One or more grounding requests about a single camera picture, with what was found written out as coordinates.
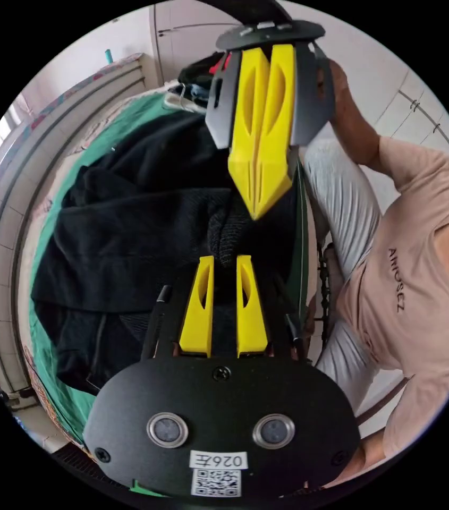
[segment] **leg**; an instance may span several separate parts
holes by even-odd
[[[334,325],[316,368],[341,388],[354,413],[378,374],[378,365],[343,319]]]
[[[345,280],[370,248],[382,216],[363,171],[337,140],[315,140],[301,154],[317,238],[330,230]]]
[[[337,140],[316,140],[301,156],[318,241],[322,243],[331,232],[337,262],[347,280],[371,246],[381,218],[378,202],[368,179]],[[338,384],[354,412],[378,373],[366,347],[340,318],[316,367]]]

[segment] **black jacket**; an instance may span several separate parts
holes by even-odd
[[[162,286],[201,256],[215,257],[214,343],[223,352],[234,349],[236,256],[250,254],[287,278],[296,189],[253,222],[227,158],[203,116],[177,112],[137,128],[79,170],[31,296],[62,382],[97,394],[139,361]]]

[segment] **person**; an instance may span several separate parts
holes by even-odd
[[[449,395],[449,155],[380,136],[341,67],[331,61],[331,71],[337,140],[300,153],[317,238],[330,231],[344,280],[317,368],[355,412],[380,368],[409,379],[386,427],[361,441],[335,485],[412,443]],[[384,216],[359,165],[400,193]]]

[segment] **white wall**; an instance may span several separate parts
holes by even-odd
[[[105,67],[107,49],[111,50],[115,62],[134,53],[144,53],[141,65],[146,86],[148,89],[157,87],[149,12],[150,7],[132,11],[65,48],[24,88],[22,94],[29,107],[38,114],[63,92]]]

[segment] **hand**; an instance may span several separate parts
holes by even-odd
[[[334,98],[336,101],[336,111],[350,91],[346,74],[341,66],[334,60],[329,59],[329,67],[331,68],[332,82],[334,86]],[[322,69],[317,71],[317,86],[320,97],[324,95],[324,72]]]

